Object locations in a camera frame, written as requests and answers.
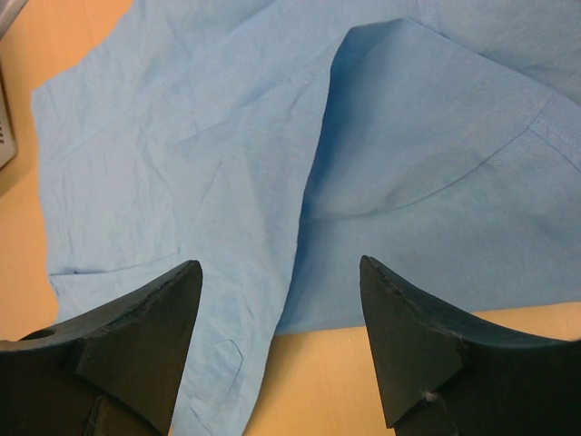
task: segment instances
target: wooden table surface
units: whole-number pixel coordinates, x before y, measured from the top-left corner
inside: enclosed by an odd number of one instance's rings
[[[54,321],[57,311],[45,275],[31,91],[79,62],[111,32],[130,3],[30,0],[0,41],[5,93],[19,148],[17,157],[0,170],[0,339],[16,340],[43,328]],[[581,303],[479,316],[540,335],[581,337]],[[274,339],[246,435],[275,434],[393,434],[383,422],[364,328]]]

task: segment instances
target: hole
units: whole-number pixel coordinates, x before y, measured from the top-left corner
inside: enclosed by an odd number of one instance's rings
[[[51,329],[37,330],[36,332],[32,332],[30,334],[27,334],[20,341],[31,341],[32,339],[48,338],[49,336],[52,336],[52,335],[54,335],[54,330],[51,330]]]

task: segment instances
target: stitching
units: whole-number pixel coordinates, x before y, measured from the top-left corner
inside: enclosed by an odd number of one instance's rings
[[[545,121],[544,118],[542,118],[541,116],[539,116],[536,121],[538,121],[540,124],[543,125],[543,127],[545,127],[548,131],[550,131],[551,133],[555,134],[561,141],[563,141],[564,143],[567,143],[569,145],[571,145],[572,147],[577,148],[577,144],[575,144],[574,142],[571,141],[571,139],[562,134],[561,132],[559,132],[557,129],[555,129],[555,127],[553,127],[552,125],[550,125],[547,121]],[[557,153],[559,153],[563,159],[565,159],[567,162],[569,162],[571,165],[573,165],[573,167],[578,170],[581,173],[581,168],[579,168],[571,159],[569,159],[565,154],[563,154],[563,152],[561,152],[561,150],[559,150],[558,148],[556,148],[551,141],[548,140],[548,138],[543,137],[543,135],[539,134],[536,130],[534,130],[534,127],[531,126],[528,128],[528,130],[535,134],[536,136],[538,136],[545,144],[547,144],[549,147],[551,147],[553,150],[555,150]]]
[[[512,139],[510,139],[510,141],[508,141],[506,144],[502,145],[500,148],[498,148],[494,153],[492,153],[489,157],[487,157],[484,161],[482,161],[481,163],[478,164],[478,166],[476,166],[475,168],[473,168],[472,170],[468,171],[467,173],[465,173],[464,175],[462,175],[461,177],[459,177],[458,179],[454,180],[453,182],[450,182],[448,184],[446,184],[445,186],[437,189],[436,191],[429,193],[427,195],[425,195],[424,197],[415,200],[411,203],[406,203],[406,204],[402,204],[401,206],[398,206],[394,209],[384,209],[383,207],[377,208],[377,209],[373,209],[371,211],[367,211],[364,213],[354,213],[348,216],[335,216],[335,215],[327,215],[327,216],[322,216],[321,218],[310,218],[308,221],[310,222],[327,222],[327,221],[348,221],[351,219],[357,219],[357,218],[365,218],[365,217],[369,217],[369,216],[374,216],[378,213],[383,213],[383,214],[387,214],[387,213],[392,213],[395,211],[399,211],[401,209],[404,209],[406,207],[410,207],[413,206],[414,204],[418,204],[420,202],[423,202],[424,200],[427,200],[428,198],[441,193],[442,191],[448,189],[450,186],[452,186],[453,184],[456,184],[458,182],[461,182],[462,180],[464,180],[465,178],[467,178],[469,175],[471,175],[472,173],[474,173],[477,169],[479,169],[482,165],[484,165],[486,162],[488,162],[490,159],[492,159],[496,154],[498,154],[499,152],[501,152],[502,150],[504,150],[508,145],[512,144],[519,136],[521,136],[524,132],[526,132],[527,130],[530,130],[530,126],[538,119],[538,117],[540,116],[540,114],[545,110],[545,108],[553,101],[553,99],[555,98],[555,95],[552,94],[550,98],[547,99],[547,101],[543,104],[543,106],[540,108],[540,110],[537,112],[537,116],[535,116],[535,118],[528,123],[527,127],[525,129],[523,129],[522,132],[519,132],[518,134],[516,134]]]

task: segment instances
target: light blue fabric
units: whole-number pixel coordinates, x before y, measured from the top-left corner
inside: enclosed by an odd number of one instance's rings
[[[34,93],[59,319],[202,263],[174,435],[242,433],[289,289],[280,332],[361,323],[362,254],[469,309],[578,298],[581,42],[519,40],[528,77],[409,21],[341,43],[409,17],[514,61],[465,3],[135,0]]]

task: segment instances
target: black plastic part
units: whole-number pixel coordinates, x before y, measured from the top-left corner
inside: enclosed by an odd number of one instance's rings
[[[202,290],[187,262],[72,320],[0,341],[0,435],[167,435]]]
[[[363,313],[388,427],[398,436],[581,434],[581,341],[486,322],[375,259]]]

